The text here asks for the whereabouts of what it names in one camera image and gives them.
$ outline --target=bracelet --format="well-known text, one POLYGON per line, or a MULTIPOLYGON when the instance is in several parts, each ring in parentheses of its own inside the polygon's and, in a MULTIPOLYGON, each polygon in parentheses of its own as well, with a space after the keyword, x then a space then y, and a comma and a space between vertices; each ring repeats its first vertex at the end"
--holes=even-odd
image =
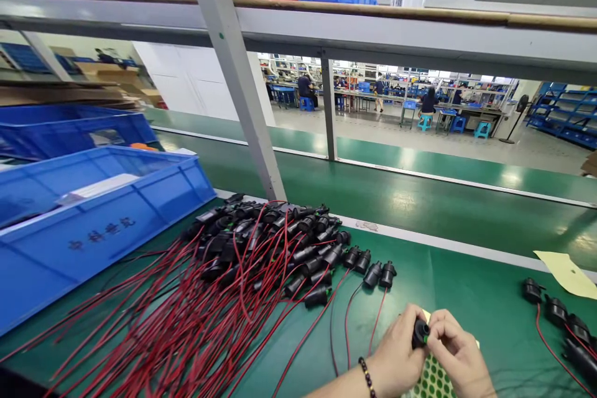
POLYGON ((369 387, 369 395, 371 396, 371 398, 377 398, 377 395, 375 395, 375 390, 373 390, 373 383, 371 382, 371 375, 369 374, 369 370, 367 370, 367 364, 365 364, 365 360, 363 359, 362 356, 359 358, 359 364, 361 365, 361 368, 363 369, 363 373, 365 373, 365 380, 367 381, 367 387, 369 387))

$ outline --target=hand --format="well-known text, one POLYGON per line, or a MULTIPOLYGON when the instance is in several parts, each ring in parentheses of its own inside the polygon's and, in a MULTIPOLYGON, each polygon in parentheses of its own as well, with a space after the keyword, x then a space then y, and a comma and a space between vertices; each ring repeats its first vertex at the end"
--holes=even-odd
POLYGON ((459 398, 497 397, 474 336, 448 310, 431 314, 427 347, 442 365, 459 398))
POLYGON ((399 397, 413 388, 423 373, 428 352, 422 348, 412 349, 412 332, 417 317, 425 320, 423 310, 408 304, 386 331, 375 354, 367 360, 379 398, 399 397))

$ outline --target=storage rack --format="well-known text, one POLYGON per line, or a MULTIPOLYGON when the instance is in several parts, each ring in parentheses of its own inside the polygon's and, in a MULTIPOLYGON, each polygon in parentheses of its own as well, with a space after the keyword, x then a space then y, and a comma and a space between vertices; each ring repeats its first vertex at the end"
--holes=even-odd
POLYGON ((533 107, 527 125, 597 149, 597 90, 548 90, 533 107))

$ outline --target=metal pole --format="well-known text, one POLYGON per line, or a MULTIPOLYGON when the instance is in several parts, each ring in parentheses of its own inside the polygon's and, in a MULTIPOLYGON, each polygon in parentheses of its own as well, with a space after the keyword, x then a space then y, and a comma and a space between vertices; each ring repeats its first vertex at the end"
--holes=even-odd
POLYGON ((331 60, 322 58, 322 83, 323 83, 323 112, 325 113, 325 134, 328 138, 328 159, 335 161, 336 131, 334 129, 335 99, 334 99, 334 71, 331 60))
POLYGON ((64 67, 60 65, 58 59, 56 59, 54 52, 50 50, 50 48, 37 35, 37 33, 31 31, 21 31, 21 34, 29 43, 35 54, 37 54, 37 56, 46 64, 50 71, 58 77, 60 81, 73 81, 73 78, 70 77, 64 67))
POLYGON ((232 0, 198 2, 266 196, 286 200, 234 4, 232 0))

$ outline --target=yellow paper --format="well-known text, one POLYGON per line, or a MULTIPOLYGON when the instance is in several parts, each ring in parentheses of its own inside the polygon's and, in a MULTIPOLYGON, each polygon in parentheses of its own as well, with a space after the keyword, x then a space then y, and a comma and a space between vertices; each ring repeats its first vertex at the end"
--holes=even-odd
POLYGON ((572 262, 570 255, 534 251, 557 282, 569 293, 597 300, 597 286, 572 262))

